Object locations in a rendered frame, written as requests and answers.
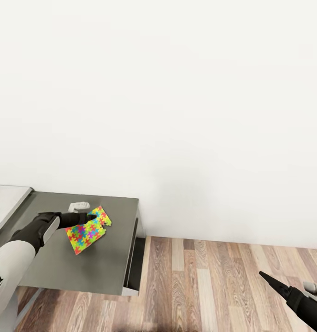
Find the jigsaw puzzle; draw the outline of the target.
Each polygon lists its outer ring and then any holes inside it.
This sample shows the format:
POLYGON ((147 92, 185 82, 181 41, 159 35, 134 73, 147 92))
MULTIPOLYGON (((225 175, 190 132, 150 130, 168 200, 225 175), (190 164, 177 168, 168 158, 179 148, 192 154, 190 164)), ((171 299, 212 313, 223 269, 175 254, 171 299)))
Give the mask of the jigsaw puzzle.
POLYGON ((103 229, 102 225, 107 223, 107 225, 111 226, 111 221, 102 206, 88 214, 96 215, 97 218, 83 225, 65 228, 76 255, 105 234, 106 229, 103 229))

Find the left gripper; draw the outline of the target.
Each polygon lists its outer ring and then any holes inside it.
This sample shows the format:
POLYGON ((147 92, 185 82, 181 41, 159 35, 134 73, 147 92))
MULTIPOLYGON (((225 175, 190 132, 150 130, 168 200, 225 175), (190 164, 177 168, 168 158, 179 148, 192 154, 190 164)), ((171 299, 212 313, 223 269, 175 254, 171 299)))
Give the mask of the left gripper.
POLYGON ((69 224, 67 225, 66 228, 73 227, 76 225, 83 225, 97 218, 96 215, 89 215, 87 213, 66 213, 66 214, 70 218, 69 224))

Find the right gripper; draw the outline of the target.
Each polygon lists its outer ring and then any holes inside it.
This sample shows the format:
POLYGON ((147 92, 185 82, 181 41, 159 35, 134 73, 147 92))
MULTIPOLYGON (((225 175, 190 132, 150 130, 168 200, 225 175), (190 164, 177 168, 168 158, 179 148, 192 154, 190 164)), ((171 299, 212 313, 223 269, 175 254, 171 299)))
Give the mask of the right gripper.
POLYGON ((287 301, 286 304, 297 316, 317 332, 317 302, 296 287, 288 287, 262 271, 259 274, 287 301))

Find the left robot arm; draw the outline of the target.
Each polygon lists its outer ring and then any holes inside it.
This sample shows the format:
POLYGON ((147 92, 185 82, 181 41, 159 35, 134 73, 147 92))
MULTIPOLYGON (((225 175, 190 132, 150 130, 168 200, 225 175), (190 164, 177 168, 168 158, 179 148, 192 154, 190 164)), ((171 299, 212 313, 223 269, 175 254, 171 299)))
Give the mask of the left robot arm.
POLYGON ((78 213, 89 209, 87 202, 72 203, 68 213, 38 213, 32 222, 17 230, 0 248, 0 315, 9 303, 16 287, 37 255, 57 229, 83 225, 97 218, 96 215, 78 213))

